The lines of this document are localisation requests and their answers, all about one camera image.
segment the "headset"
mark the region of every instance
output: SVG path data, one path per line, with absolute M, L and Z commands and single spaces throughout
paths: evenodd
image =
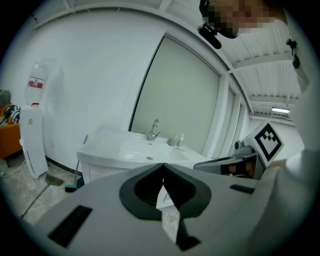
M 197 30 L 214 48 L 220 49 L 222 46 L 216 38 L 218 33 L 229 39 L 238 37 L 238 29 L 232 28 L 232 24 L 221 22 L 220 13 L 215 12 L 215 7 L 209 5 L 208 0 L 200 0 L 199 10 L 205 23 Z

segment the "ceiling light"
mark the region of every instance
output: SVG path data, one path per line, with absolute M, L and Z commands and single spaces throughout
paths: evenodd
M 286 108 L 273 107 L 272 111 L 289 114 L 290 110 Z

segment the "white water cooler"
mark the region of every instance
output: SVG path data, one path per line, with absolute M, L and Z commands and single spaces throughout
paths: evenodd
M 38 106 L 22 106 L 19 126 L 26 164 L 30 174 L 37 179 L 48 171 L 42 136 L 42 110 Z

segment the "faucet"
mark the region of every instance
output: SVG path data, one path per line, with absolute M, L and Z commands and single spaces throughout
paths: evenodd
M 159 133 L 157 135 L 154 134 L 154 129 L 155 129 L 155 127 L 158 127 L 158 124 L 159 124 L 159 120 L 158 119 L 154 120 L 152 128 L 151 128 L 151 130 L 149 131 L 149 133 L 148 133 L 148 135 L 146 137 L 146 139 L 148 141 L 154 141 L 161 134 L 161 131 L 159 131 Z

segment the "baseboard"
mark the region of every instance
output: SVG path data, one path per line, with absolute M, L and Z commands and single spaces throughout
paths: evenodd
M 69 173 L 72 173 L 72 174 L 75 174 L 75 173 L 76 173 L 76 170 L 74 170 L 74 169 L 72 169 L 72 168 L 69 168 L 69 167 L 67 167 L 67 166 L 65 166 L 65 165 L 63 165 L 63 164 L 61 164 L 61 163 L 59 163 L 59 162 L 56 162 L 55 160 L 52 160 L 52 159 L 51 159 L 50 157 L 48 157 L 48 156 L 45 156 L 45 159 L 46 159 L 49 163 L 51 163 L 51 164 L 53 164 L 53 165 L 55 165 L 55 166 L 57 166 L 57 167 L 65 170 L 65 171 L 67 171 L 67 172 L 69 172 Z M 82 172 L 78 171 L 77 175 L 80 176 L 80 177 L 82 177 Z

